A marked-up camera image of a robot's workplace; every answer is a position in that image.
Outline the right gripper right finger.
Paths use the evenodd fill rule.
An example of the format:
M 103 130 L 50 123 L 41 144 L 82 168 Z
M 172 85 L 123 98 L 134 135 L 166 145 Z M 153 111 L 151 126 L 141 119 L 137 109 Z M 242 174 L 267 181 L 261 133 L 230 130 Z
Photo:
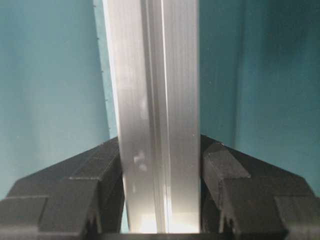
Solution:
M 317 240 L 320 199 L 292 172 L 200 138 L 201 230 L 230 240 Z

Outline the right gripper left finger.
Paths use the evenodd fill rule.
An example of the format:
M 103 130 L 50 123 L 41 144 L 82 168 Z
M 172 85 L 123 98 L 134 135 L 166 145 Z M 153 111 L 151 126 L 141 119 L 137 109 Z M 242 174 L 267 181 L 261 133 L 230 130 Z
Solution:
M 112 138 L 18 179 L 0 202 L 0 237 L 94 240 L 120 232 L 123 209 L 119 142 Z

